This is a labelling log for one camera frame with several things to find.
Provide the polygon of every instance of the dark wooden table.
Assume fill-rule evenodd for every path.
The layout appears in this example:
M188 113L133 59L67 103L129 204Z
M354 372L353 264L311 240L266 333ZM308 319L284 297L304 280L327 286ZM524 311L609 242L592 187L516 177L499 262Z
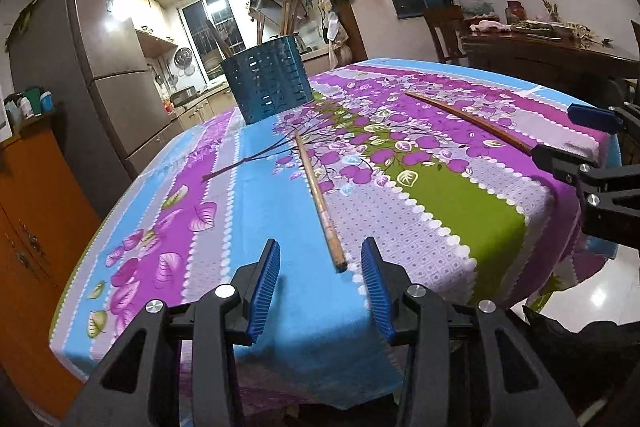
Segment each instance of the dark wooden table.
M551 41L521 33L460 37L469 66L560 90L598 107L625 100L625 78L640 76L636 54L596 42Z

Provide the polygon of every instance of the floor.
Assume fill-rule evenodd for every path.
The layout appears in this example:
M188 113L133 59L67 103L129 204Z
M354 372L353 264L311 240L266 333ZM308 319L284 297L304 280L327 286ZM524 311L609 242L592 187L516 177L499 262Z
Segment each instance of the floor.
M580 331L590 322L617 324L640 321L640 261L638 250L619 247L618 255L596 275L574 288L555 293L542 314L570 331ZM522 315L522 304L513 310Z

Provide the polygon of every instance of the green container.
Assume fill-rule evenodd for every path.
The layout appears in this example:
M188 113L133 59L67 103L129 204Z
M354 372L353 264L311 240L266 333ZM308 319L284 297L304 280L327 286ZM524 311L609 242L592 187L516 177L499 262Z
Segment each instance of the green container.
M25 91L24 95L29 100L31 104L31 108L33 109L33 114L42 113L42 106L40 105L40 89L37 87L33 87L32 89Z

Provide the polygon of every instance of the kitchen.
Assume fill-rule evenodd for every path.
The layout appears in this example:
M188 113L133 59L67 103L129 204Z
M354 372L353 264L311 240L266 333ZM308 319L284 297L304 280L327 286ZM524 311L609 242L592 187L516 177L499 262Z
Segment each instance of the kitchen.
M37 78L62 105L56 137L101 218L175 136L236 105L207 20L241 52L257 42L259 13L262 38L279 34L282 1L38 0L28 11L8 41L14 88ZM307 74L326 71L328 13L302 0L295 19Z

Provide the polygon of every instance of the colorful striped tablecloth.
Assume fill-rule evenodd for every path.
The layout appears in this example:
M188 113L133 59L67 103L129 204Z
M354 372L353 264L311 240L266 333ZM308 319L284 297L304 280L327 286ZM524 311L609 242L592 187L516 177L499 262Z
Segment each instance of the colorful striped tablecloth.
M402 380L369 314L360 245L458 303L510 306L590 277L616 245L580 231L573 188L491 134L404 94L464 108L520 140L620 163L615 139L571 124L576 100L485 71L368 60L310 79L314 102L251 126L228 112L176 137L96 233L53 320L50 347L85 378L152 298L198 299L256 261L282 267L264 334L237 347L247 412L290 403L346 408ZM293 130L303 135L349 261L336 274ZM254 156L208 182L204 174ZM181 377L188 409L191 349Z

